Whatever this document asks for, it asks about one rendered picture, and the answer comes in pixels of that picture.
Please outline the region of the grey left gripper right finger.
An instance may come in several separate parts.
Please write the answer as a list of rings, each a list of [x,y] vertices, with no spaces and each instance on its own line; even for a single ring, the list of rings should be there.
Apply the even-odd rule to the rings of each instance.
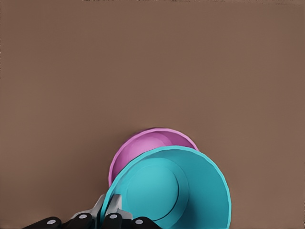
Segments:
[[[122,196],[115,194],[108,204],[102,229],[132,229],[132,214],[122,209]]]

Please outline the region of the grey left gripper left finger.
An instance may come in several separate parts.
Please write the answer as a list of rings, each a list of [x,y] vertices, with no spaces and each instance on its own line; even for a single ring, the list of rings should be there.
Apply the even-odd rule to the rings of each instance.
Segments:
[[[61,229],[98,229],[104,199],[105,194],[99,197],[93,208],[75,213],[70,220],[62,224]]]

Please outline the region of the blue bowl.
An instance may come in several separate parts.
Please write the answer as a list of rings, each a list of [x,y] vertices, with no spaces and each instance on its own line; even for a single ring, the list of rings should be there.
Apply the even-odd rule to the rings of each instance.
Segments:
[[[231,198],[218,166],[184,146],[163,146],[131,160],[109,187],[100,219],[112,197],[134,218],[148,217],[162,229],[229,229]]]

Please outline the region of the pink bowl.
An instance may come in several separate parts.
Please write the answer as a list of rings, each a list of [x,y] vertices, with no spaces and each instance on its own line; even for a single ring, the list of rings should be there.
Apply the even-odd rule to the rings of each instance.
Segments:
[[[140,154],[162,146],[185,146],[199,150],[186,134],[164,127],[153,127],[131,135],[115,153],[109,173],[108,184],[113,183],[119,172]]]

